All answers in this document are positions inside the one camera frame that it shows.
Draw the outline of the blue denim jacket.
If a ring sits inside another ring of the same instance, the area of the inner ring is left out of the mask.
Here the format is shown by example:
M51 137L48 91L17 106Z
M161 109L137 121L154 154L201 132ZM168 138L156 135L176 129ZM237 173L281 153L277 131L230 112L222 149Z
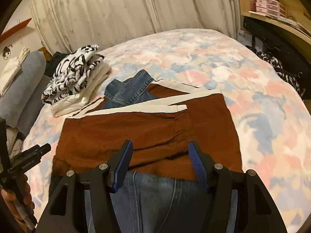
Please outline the blue denim jacket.
M126 81L113 80L105 95L131 88L129 102L153 83L141 70ZM128 171L121 189L112 195L122 232L199 232L210 204L195 180L173 179Z

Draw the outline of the rust brown garment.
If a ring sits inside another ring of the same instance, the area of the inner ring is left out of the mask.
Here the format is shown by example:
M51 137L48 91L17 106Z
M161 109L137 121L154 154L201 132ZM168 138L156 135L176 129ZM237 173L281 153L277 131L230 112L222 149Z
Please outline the rust brown garment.
M219 90L162 81L129 102L131 95L131 88L108 94L64 121L50 189L69 170L83 173L107 162L125 140L133 144L130 171L195 180L191 141L215 162L242 170L239 138Z

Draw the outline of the black clothing pile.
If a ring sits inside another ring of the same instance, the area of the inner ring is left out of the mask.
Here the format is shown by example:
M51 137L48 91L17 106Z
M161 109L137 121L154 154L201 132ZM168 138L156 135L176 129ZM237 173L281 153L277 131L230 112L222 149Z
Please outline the black clothing pile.
M44 75L51 78L55 73L58 64L67 56L68 54L56 52L51 59L46 62Z

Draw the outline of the grey pillow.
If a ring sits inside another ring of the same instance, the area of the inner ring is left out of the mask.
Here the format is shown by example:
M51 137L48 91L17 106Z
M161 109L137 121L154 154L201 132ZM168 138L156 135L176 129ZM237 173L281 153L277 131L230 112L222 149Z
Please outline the grey pillow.
M27 136L42 107L41 95L50 78L45 73L46 60L43 52L28 54L13 83L1 98L1 118L11 128L17 128Z

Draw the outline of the floral bedspread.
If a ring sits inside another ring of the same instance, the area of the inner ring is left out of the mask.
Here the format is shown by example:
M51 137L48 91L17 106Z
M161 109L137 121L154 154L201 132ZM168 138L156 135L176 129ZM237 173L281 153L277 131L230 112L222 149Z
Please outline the floral bedspread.
M219 90L235 125L242 169L254 169L266 185L287 232L310 225L310 113L298 93L272 66L215 30L171 30L136 38L99 52L112 70L89 103L104 96L113 80L146 70L156 81ZM48 202L52 159L65 118L45 104L24 142L51 144L39 165L26 173L39 221Z

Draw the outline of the black white patterned folded duvet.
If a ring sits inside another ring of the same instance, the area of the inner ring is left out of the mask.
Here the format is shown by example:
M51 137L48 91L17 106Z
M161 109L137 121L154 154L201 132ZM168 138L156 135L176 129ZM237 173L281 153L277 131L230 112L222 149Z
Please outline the black white patterned folded duvet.
M100 45L78 48L63 58L42 93L42 101L50 105L53 117L83 108L92 94L108 78L111 66L98 53Z

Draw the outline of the white patterned curtain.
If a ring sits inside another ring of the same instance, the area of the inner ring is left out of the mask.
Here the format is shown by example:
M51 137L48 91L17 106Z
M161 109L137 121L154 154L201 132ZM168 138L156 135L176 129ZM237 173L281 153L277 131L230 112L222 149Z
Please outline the white patterned curtain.
M106 49L145 35L205 28L236 38L239 0L29 0L43 45L71 53L88 44Z

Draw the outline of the wooden bookshelf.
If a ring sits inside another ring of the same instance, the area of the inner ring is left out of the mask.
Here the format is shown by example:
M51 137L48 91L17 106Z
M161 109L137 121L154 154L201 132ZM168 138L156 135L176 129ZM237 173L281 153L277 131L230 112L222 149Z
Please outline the wooden bookshelf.
M239 0L241 15L263 21L310 62L310 0L277 0L287 17L270 17L250 10L253 0Z

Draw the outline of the pink drawer organizer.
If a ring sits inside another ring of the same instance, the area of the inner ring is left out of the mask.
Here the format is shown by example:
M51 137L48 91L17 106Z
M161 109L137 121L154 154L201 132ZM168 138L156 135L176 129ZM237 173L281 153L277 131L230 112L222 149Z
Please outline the pink drawer organizer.
M253 0L250 10L270 17L287 17L286 7L277 0Z

